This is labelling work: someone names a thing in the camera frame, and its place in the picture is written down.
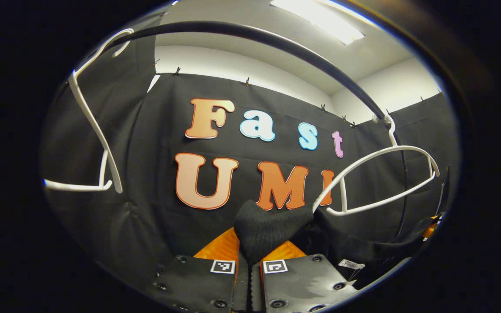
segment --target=fluorescent light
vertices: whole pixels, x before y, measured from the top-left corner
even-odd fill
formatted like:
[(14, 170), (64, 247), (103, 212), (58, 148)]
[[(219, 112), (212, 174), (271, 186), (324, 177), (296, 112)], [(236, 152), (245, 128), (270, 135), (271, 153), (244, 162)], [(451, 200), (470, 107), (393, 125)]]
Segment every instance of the fluorescent light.
[(364, 34), (351, 24), (312, 0), (273, 0), (270, 5), (308, 20), (344, 44), (364, 37)]
[(374, 23), (372, 23), (371, 20), (369, 20), (368, 18), (358, 14), (357, 12), (354, 12), (344, 6), (342, 6), (341, 4), (339, 3), (336, 3), (334, 1), (330, 1), (330, 0), (316, 0), (316, 2), (320, 2), (322, 4), (325, 4), (327, 6), (331, 6), (332, 8), (336, 8), (338, 10), (340, 10), (341, 12), (345, 12), (346, 14), (349, 14), (350, 16), (353, 16), (354, 18), (356, 18), (357, 20), (360, 20), (361, 22), (365, 23), (365, 24), (368, 24), (370, 26), (373, 26), (373, 27), (376, 27), (378, 28), (378, 26)]

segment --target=white wall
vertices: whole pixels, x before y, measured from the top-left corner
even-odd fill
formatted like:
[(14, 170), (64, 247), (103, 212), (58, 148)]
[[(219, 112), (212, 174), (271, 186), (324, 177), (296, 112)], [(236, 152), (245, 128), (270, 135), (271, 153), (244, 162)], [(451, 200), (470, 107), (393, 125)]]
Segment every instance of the white wall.
[[(390, 112), (427, 99), (442, 90), (417, 59), (408, 59), (361, 79), (357, 84), (382, 109)], [(363, 123), (372, 119), (372, 112), (355, 95), (344, 89), (332, 96), (337, 115)]]
[(221, 77), (264, 87), (284, 93), (312, 105), (326, 105), (326, 111), (335, 113), (332, 98), (294, 75), (250, 57), (202, 47), (157, 46), (155, 58), (160, 59), (156, 73), (181, 73)]

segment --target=screw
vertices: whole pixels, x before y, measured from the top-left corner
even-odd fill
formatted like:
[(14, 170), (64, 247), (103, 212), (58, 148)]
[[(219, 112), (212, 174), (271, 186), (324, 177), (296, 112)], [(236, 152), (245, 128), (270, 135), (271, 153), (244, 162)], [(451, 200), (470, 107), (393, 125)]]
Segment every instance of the screw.
[(216, 300), (214, 301), (214, 307), (219, 307), (220, 309), (223, 309), (224, 307), (227, 307), (227, 303), (223, 300)]
[(280, 309), (281, 307), (284, 307), (286, 305), (286, 302), (283, 300), (274, 300), (270, 306), (275, 308), (275, 309)]
[(335, 290), (339, 290), (339, 289), (343, 289), (343, 288), (345, 288), (345, 283), (337, 283), (336, 285), (334, 285)]
[(313, 307), (312, 309), (310, 309), (309, 312), (320, 310), (320, 309), (322, 309), (322, 307), (325, 307), (325, 305), (317, 305), (317, 306)]

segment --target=white plastic hanger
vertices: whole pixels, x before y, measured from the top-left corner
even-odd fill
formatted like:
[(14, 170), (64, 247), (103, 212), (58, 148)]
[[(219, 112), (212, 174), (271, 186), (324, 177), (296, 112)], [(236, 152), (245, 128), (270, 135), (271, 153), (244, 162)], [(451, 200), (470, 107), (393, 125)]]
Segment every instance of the white plastic hanger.
[[(394, 137), (395, 122), (389, 115), (385, 115), (385, 120), (389, 121), (390, 125), (391, 125), (390, 130), (388, 131), (388, 134), (390, 135), (390, 141), (391, 141), (392, 146), (389, 148), (385, 148), (385, 149), (370, 153), (369, 155), (366, 155), (366, 156), (356, 160), (353, 164), (351, 164), (346, 169), (341, 171), (340, 174), (338, 174), (338, 176), (336, 176), (336, 178), (334, 178), (334, 180), (328, 185), (328, 187), (326, 187), (326, 189), (320, 194), (320, 196), (318, 196), (316, 201), (314, 201), (314, 204), (312, 206), (313, 213), (316, 211), (316, 209), (320, 205), (320, 202), (322, 202), (322, 199), (324, 199), (324, 197), (328, 194), (328, 192), (330, 192), (330, 190), (332, 190), (334, 188), (334, 186), (336, 186), (336, 184), (338, 184), (338, 183), (340, 183), (340, 188), (341, 188), (341, 208), (342, 208), (342, 210), (341, 210), (341, 212), (338, 212), (338, 211), (333, 210), (332, 208), (327, 208), (326, 212), (328, 212), (329, 214), (332, 214), (333, 216), (349, 215), (349, 214), (353, 214), (353, 213), (362, 212), (364, 210), (376, 208), (378, 206), (382, 206), (384, 204), (387, 204), (389, 202), (392, 202), (394, 200), (398, 200), (399, 198), (407, 196), (408, 194), (414, 192), (415, 190), (418, 190), (422, 186), (425, 186), (427, 183), (429, 183), (431, 180), (433, 180), (435, 176), (440, 176), (440, 170), (438, 169), (438, 165), (436, 164), (433, 157), (431, 157), (430, 154), (428, 154), (428, 152), (426, 152), (425, 150), (423, 150), (421, 148), (410, 146), (410, 145), (397, 145), (395, 137)], [(429, 169), (429, 176), (430, 176), (429, 179), (425, 180), (424, 182), (418, 184), (417, 186), (414, 186), (414, 187), (410, 188), (409, 190), (406, 190), (405, 192), (402, 192), (396, 196), (392, 196), (392, 197), (387, 198), (385, 200), (380, 200), (378, 202), (374, 202), (374, 203), (368, 204), (366, 206), (360, 206), (358, 208), (348, 209), (347, 208), (347, 192), (346, 192), (346, 188), (345, 188), (344, 177), (347, 174), (349, 174), (352, 170), (354, 170), (355, 168), (357, 168), (358, 166), (363, 164), (364, 162), (367, 162), (370, 159), (376, 158), (378, 155), (386, 154), (386, 153), (393, 152), (393, 151), (400, 151), (400, 150), (412, 150), (412, 151), (417, 151), (417, 152), (420, 152), (420, 153), (426, 155), (426, 158), (428, 160), (428, 169)]]
[[(109, 166), (110, 166), (110, 171), (111, 171), (111, 178), (113, 179), (113, 183), (115, 183), (115, 191), (117, 193), (122, 193), (123, 192), (123, 187), (121, 185), (121, 178), (119, 177), (119, 172), (117, 171), (117, 165), (115, 164), (115, 160), (113, 159), (113, 154), (111, 154), (111, 150), (109, 145), (107, 144), (107, 140), (104, 137), (104, 134), (102, 133), (102, 130), (100, 129), (100, 126), (98, 125), (98, 122), (94, 118), (94, 115), (92, 115), (92, 112), (90, 111), (90, 108), (86, 104), (86, 100), (82, 96), (82, 92), (80, 91), (80, 88), (78, 87), (78, 82), (77, 82), (77, 77), (81, 75), (81, 73), (88, 67), (89, 65), (96, 60), (104, 48), (107, 46), (108, 43), (110, 43), (112, 40), (115, 38), (121, 36), (122, 34), (131, 34), (133, 33), (134, 30), (132, 28), (127, 28), (125, 30), (121, 30), (120, 32), (114, 34), (109, 38), (106, 42), (102, 44), (102, 46), (94, 53), (94, 55), (86, 62), (84, 63), (78, 71), (73, 70), (72, 74), (69, 76), (68, 82), (69, 86), (71, 87), (71, 91), (73, 92), (73, 95), (80, 106), (82, 112), (90, 122), (90, 125), (92, 125), (92, 128), (96, 132), (96, 135), (100, 139), (100, 143), (102, 144), (102, 147), (104, 147), (104, 153), (102, 155), (102, 162), (100, 165), (100, 182), (98, 186), (86, 186), (86, 185), (75, 185), (75, 184), (64, 184), (64, 183), (58, 183), (58, 182), (52, 182), (51, 180), (44, 180), (44, 184), (46, 185), (47, 188), (50, 188), (52, 190), (64, 190), (64, 191), (76, 191), (76, 192), (87, 192), (87, 191), (106, 191), (110, 188), (112, 181), (108, 180), (107, 183), (104, 185), (104, 174), (105, 174), (105, 168), (106, 168), (106, 162), (107, 158), (109, 157)], [(130, 41), (125, 42), (121, 47), (115, 51), (111, 57), (117, 57), (125, 48), (127, 48), (127, 45), (129, 44)]]

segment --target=orange gripper part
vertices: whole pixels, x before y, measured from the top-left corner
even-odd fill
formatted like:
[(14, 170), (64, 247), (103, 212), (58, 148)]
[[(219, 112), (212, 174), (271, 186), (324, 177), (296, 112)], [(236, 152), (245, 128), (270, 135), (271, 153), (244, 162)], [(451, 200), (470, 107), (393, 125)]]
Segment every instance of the orange gripper part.
[(298, 258), (307, 256), (302, 252), (297, 246), (291, 243), (291, 241), (284, 242), (281, 246), (277, 247), (274, 251), (270, 252), (265, 256), (262, 261), (272, 261), (272, 260), (286, 260), (289, 258)]
[(207, 260), (235, 261), (235, 279), (237, 279), (237, 273), (239, 272), (239, 238), (235, 234), (235, 229), (229, 228), (193, 257)]
[(423, 237), (425, 238), (429, 238), (430, 235), (432, 235), (432, 233), (434, 232), (434, 229), (436, 228), (436, 224), (432, 224), (429, 226), (429, 228), (427, 228), (423, 234)]

